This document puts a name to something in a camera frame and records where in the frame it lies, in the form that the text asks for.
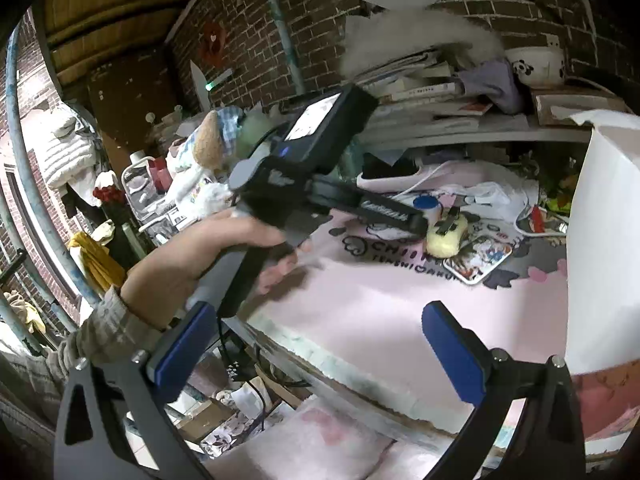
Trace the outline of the grey sleeve forearm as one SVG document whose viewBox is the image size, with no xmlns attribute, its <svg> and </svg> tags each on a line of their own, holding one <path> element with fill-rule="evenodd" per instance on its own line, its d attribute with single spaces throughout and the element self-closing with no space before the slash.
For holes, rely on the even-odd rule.
<svg viewBox="0 0 640 480">
<path fill-rule="evenodd" d="M 1 356 L 1 399 L 42 419 L 58 416 L 65 385 L 81 358 L 94 364 L 150 350 L 160 331 L 133 314 L 110 288 L 82 325 L 48 356 Z"/>
</svg>

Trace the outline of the person's left hand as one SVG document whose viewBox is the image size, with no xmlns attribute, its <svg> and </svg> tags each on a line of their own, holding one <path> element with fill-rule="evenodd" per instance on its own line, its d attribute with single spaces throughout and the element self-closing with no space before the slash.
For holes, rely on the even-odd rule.
<svg viewBox="0 0 640 480">
<path fill-rule="evenodd" d="M 129 272 L 119 297 L 140 320 L 164 330 L 224 249 L 270 248 L 284 242 L 284 234 L 273 226 L 226 209 L 192 224 L 146 256 Z"/>
</svg>

